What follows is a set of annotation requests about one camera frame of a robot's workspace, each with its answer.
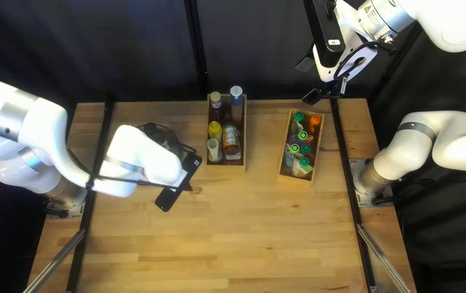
orange cap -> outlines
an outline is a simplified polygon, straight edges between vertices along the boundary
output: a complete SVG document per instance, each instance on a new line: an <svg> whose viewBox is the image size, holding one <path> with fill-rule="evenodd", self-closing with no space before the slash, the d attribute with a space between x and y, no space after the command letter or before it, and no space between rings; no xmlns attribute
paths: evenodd
<svg viewBox="0 0 466 293"><path fill-rule="evenodd" d="M314 132L314 127L321 123L321 117L319 115L311 116L309 120L309 132Z"/></svg>

wooden box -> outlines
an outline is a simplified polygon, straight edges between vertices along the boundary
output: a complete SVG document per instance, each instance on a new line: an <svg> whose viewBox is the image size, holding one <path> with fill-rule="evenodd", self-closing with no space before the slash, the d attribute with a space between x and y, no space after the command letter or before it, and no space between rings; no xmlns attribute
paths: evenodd
<svg viewBox="0 0 466 293"><path fill-rule="evenodd" d="M207 154L207 147L206 147L206 161L207 161L207 171L208 172L214 172L214 173L245 173L245 162L246 162L246 151L245 151L245 146L246 146L246 118L247 118L247 114L248 114L248 97L247 95L243 94L242 95L243 99L243 111L242 111L242 129L239 129L240 131L240 142L241 142L241 145L240 145L240 151L241 151L241 154L242 154L242 164L241 165L226 165L224 163L224 160L225 158L222 159L222 161L220 163L212 163L210 161L210 159L208 158L208 154ZM221 94L220 95L220 98L222 99L222 103L226 103L226 104L231 104L231 95L229 94ZM210 108L211 108L211 101L210 101L210 94L207 95L207 106L208 106L208 112L207 112L207 125L209 125L211 123L211 120L210 120Z"/></svg>
<svg viewBox="0 0 466 293"><path fill-rule="evenodd" d="M287 167L285 164L285 150L286 150L286 143L289 140L289 136L291 135L290 133L290 126L291 122L293 121L294 115L296 112L302 112L304 115L302 125L304 126L304 131L308 131L309 127L309 120L311 116L313 115L318 115L321 118L320 125L317 126L316 131L314 133L314 140L313 144L311 144L311 152L315 154L316 160L314 166L314 170L307 174L303 178L295 177L291 171L291 168ZM276 180L278 182L283 182L283 183L290 183L290 184L295 184L300 186L301 188L310 188L311 185L313 184L314 181L314 174L317 169L317 165L320 164L321 162L319 161L318 154L320 150L320 143L321 143L321 134L324 128L324 121L325 121L325 115L322 113L315 113L315 112L309 112L309 111L304 111L304 110L298 110L298 109L291 109L289 111L289 116L287 119L287 128L284 133L285 136L282 137L282 151L280 154L280 162L278 164L278 174Z"/></svg>

jar lid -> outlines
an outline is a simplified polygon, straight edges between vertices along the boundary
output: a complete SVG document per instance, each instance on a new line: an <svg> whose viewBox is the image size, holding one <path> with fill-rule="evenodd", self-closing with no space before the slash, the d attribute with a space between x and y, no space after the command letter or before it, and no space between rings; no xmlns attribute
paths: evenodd
<svg viewBox="0 0 466 293"><path fill-rule="evenodd" d="M296 143L295 144L291 144L291 147L289 148L289 151L291 151L291 153L293 154L296 154L300 151L300 146L298 146Z"/></svg>
<svg viewBox="0 0 466 293"><path fill-rule="evenodd" d="M307 131L300 131L300 133L298 133L298 138L301 140L306 140L308 136Z"/></svg>
<svg viewBox="0 0 466 293"><path fill-rule="evenodd" d="M307 154L308 152L310 152L310 145L308 143L302 145L301 147L301 153L302 154Z"/></svg>
<svg viewBox="0 0 466 293"><path fill-rule="evenodd" d="M309 165L309 159L306 157L301 157L300 158L300 166L302 167L307 167Z"/></svg>
<svg viewBox="0 0 466 293"><path fill-rule="evenodd" d="M320 118L320 116L318 116L318 115L313 115L313 116L310 118L310 123L313 124L313 125L318 125L318 124L320 124L320 121L321 121L321 118Z"/></svg>
<svg viewBox="0 0 466 293"><path fill-rule="evenodd" d="M210 130L211 132L219 132L220 129L221 129L220 123L218 123L216 121L212 121L210 123L210 126L208 127L208 130Z"/></svg>
<svg viewBox="0 0 466 293"><path fill-rule="evenodd" d="M303 120L303 113L302 112L296 112L296 114L294 115L294 119L298 122L302 121Z"/></svg>
<svg viewBox="0 0 466 293"><path fill-rule="evenodd" d="M212 92L212 93L210 94L210 100L211 100L212 102L218 102L218 101L220 101L220 93L219 93L219 92Z"/></svg>

metal mounting plate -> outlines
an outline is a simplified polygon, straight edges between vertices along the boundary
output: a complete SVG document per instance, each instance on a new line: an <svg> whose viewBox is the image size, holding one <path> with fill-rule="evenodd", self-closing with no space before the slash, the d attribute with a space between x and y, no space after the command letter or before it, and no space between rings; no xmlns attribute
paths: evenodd
<svg viewBox="0 0 466 293"><path fill-rule="evenodd" d="M81 192L84 193L84 196L86 196L86 189L81 189ZM71 210L68 210L68 217L66 218L61 218L56 215L50 215L47 214L46 220L58 220L58 219L81 219L84 211L84 200L80 204L78 204L76 207L74 207ZM51 210L56 210L56 211L61 211L60 205L58 203L55 203L53 201L49 202L46 207Z"/></svg>
<svg viewBox="0 0 466 293"><path fill-rule="evenodd" d="M354 171L356 170L361 170L365 166L365 161L367 159L365 158L357 158L357 159L350 159L351 163L351 173L354 175ZM389 197L393 196L392 194L392 188L390 186L387 186L385 190L383 190L383 196L384 197ZM387 202L387 203L382 203L375 205L372 203L372 197L362 195L357 189L356 189L356 199L358 200L358 206L360 208L388 208L390 206L394 206L392 202Z"/></svg>

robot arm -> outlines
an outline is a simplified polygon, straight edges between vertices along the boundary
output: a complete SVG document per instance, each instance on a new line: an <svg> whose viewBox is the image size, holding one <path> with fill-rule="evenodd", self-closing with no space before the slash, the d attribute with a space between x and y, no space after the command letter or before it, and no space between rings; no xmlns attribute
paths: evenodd
<svg viewBox="0 0 466 293"><path fill-rule="evenodd" d="M375 196L388 184L419 169L431 150L439 166L466 171L466 113L432 111L406 115L390 145L355 172L354 185L362 194Z"/></svg>
<svg viewBox="0 0 466 293"><path fill-rule="evenodd" d="M367 0L358 9L343 0L305 0L304 3L315 42L314 61L324 82L333 81L339 66L343 73L359 59L346 75L350 80L375 57L377 51L370 47L355 50L365 44L360 36L367 43L391 44L414 21L419 22L441 50L466 50L465 0Z"/></svg>
<svg viewBox="0 0 466 293"><path fill-rule="evenodd" d="M61 106L0 82L0 159L24 146L45 152L51 164L70 182L85 187L90 174L70 157L65 144L67 112ZM100 174L178 187L185 177L179 158L132 126L120 126ZM129 196L136 183L96 179L93 190Z"/></svg>

